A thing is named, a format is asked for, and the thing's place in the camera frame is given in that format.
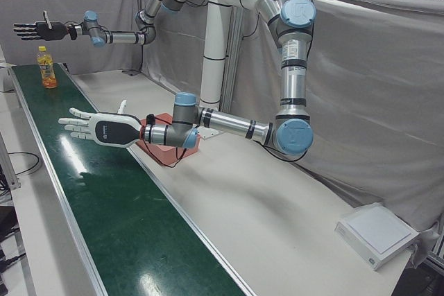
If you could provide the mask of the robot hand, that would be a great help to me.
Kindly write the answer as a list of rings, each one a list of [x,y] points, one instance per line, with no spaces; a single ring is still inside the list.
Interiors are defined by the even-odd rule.
[[[69,29],[59,21],[51,21],[48,12],[43,10],[43,20],[33,24],[13,24],[13,30],[22,40],[62,40]]]
[[[98,145],[127,148],[140,140],[142,124],[133,115],[124,114],[127,100],[123,100],[117,113],[89,113],[74,107],[69,112],[76,118],[60,118],[58,123],[77,139],[92,140]]]

